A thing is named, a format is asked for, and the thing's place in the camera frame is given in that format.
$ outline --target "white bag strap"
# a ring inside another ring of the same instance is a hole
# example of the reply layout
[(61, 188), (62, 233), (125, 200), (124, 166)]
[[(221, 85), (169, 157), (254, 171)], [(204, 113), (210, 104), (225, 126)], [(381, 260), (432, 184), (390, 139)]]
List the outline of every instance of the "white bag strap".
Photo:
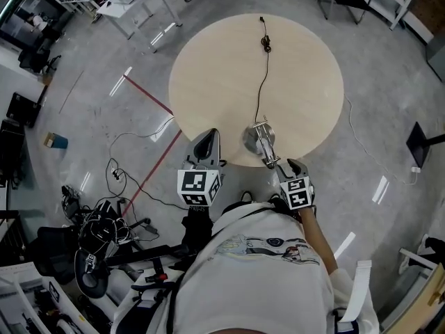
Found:
[(368, 294), (369, 279), (371, 277), (372, 261), (358, 261), (355, 270), (353, 291), (350, 295), (348, 307), (340, 323), (355, 321), (362, 311), (363, 303)]

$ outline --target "gray concrete floor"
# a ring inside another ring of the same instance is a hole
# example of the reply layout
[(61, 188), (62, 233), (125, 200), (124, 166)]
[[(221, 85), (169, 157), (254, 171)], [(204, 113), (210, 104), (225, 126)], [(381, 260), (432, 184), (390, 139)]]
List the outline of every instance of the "gray concrete floor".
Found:
[[(156, 54), (142, 55), (141, 42), (127, 41), (105, 19), (92, 25), (86, 16), (76, 16), (66, 36), (54, 46), (53, 53), (63, 57), (37, 124), (27, 133), (47, 218), (53, 224), (66, 222), (60, 208), (62, 184), (82, 187), (84, 204), (94, 205), (99, 198), (109, 196), (105, 168), (114, 138), (122, 132), (150, 134), (169, 118), (128, 81), (110, 96), (128, 67), (132, 67), (129, 76), (137, 84), (169, 105), (170, 70), (181, 48), (198, 31), (242, 13), (287, 17), (313, 31), (335, 55), (346, 96), (353, 103), (351, 121), (356, 135), (373, 155), (368, 156), (355, 140), (349, 124), (350, 105), (345, 100), (334, 131), (302, 161), (315, 184), (318, 220), (331, 247), (336, 249), (350, 232), (357, 235), (339, 264), (353, 276), (356, 261), (373, 260), (371, 293), (378, 309), (397, 278), (401, 260), (398, 249), (414, 250), (424, 232), (441, 237), (445, 229), (445, 147), (432, 149), (415, 185), (403, 184), (413, 180), (410, 168), (414, 161), (405, 142), (414, 122), (419, 121), (429, 136), (444, 132), (445, 88), (425, 61), (424, 45), (401, 27), (390, 31), (373, 13), (366, 14), (356, 26), (346, 9), (337, 6), (332, 19), (326, 21), (316, 0), (171, 2), (184, 25), (173, 28), (158, 42)], [(166, 27), (170, 23), (165, 8), (156, 1), (152, 4), (154, 19), (143, 27), (148, 36), (156, 35), (159, 24)], [(157, 139), (123, 136), (111, 153), (123, 169), (142, 182), (178, 130), (172, 122)], [(68, 149), (43, 146), (48, 131), (67, 137)], [(187, 142), (184, 135), (179, 137), (144, 190), (180, 205), (176, 170)], [(211, 208), (213, 218), (236, 201), (242, 190), (251, 190), (258, 200), (266, 200), (275, 192), (277, 178), (265, 168), (228, 165), (225, 172), (225, 186)], [(382, 176), (389, 180), (387, 192), (379, 203), (373, 202)], [(112, 190), (122, 188), (109, 179)], [(124, 196), (132, 197), (136, 189), (129, 181)], [(184, 211), (154, 202), (143, 193), (134, 205), (138, 218), (150, 217), (161, 234), (146, 246), (180, 241)], [(133, 216), (130, 213), (127, 217), (132, 220)], [(140, 236), (149, 238), (149, 234)]]

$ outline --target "red floor line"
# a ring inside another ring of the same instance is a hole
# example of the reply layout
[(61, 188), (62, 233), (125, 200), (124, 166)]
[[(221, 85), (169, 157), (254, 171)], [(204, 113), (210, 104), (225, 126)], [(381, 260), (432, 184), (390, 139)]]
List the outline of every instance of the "red floor line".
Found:
[(129, 81), (131, 84), (133, 84), (137, 89), (139, 89), (142, 93), (144, 93), (146, 96), (148, 96), (151, 100), (153, 100), (155, 103), (157, 103), (161, 108), (165, 109), (168, 113), (173, 115), (173, 111), (171, 111), (168, 107), (166, 107), (164, 104), (162, 104), (157, 98), (155, 98), (153, 95), (151, 95), (149, 92), (147, 92), (143, 87), (141, 87), (139, 84), (137, 84), (133, 79), (126, 76), (124, 74), (124, 78)]
[[(178, 133), (176, 134), (176, 136), (173, 138), (172, 142), (170, 142), (169, 146), (165, 149), (164, 153), (162, 154), (161, 158), (156, 162), (156, 164), (154, 165), (153, 169), (149, 172), (149, 174), (147, 175), (147, 177), (145, 177), (144, 182), (142, 182), (142, 184), (140, 185), (141, 188), (144, 188), (145, 183), (147, 183), (147, 181), (150, 179), (150, 177), (153, 175), (154, 171), (161, 165), (162, 161), (165, 159), (165, 156), (167, 156), (167, 153), (170, 151), (170, 149), (172, 148), (172, 146), (175, 144), (176, 140), (179, 138), (179, 135), (181, 134), (181, 130), (178, 131)], [(140, 193), (140, 189), (138, 189), (136, 191), (136, 193), (134, 194), (134, 196), (131, 198), (130, 203), (127, 205), (127, 207), (124, 209), (124, 211), (122, 212), (122, 216), (124, 216), (128, 210), (131, 207), (131, 204), (134, 202), (134, 200), (136, 199), (136, 197), (139, 195)]]

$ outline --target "round wooden table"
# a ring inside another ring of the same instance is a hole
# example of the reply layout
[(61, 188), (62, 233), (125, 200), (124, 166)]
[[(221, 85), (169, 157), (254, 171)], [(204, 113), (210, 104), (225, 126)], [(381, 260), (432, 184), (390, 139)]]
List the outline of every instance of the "round wooden table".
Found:
[(264, 166), (243, 144), (254, 122), (267, 53), (272, 51), (261, 91), (258, 121), (265, 115), (281, 162), (311, 152), (330, 134), (343, 105), (343, 79), (329, 48), (311, 31), (283, 17), (247, 14), (222, 19), (195, 35), (178, 55), (169, 83), (170, 105), (193, 140), (215, 127), (221, 158), (232, 164)]

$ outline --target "graphic print on shirt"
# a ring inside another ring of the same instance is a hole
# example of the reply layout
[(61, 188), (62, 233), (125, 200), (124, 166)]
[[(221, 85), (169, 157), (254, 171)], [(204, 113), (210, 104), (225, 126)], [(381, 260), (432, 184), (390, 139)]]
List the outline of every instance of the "graphic print on shirt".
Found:
[(216, 254), (236, 257), (240, 260), (255, 260), (256, 256), (278, 257), (294, 264), (320, 264), (320, 257), (304, 239), (283, 240), (277, 237), (263, 239), (238, 234), (224, 241)]

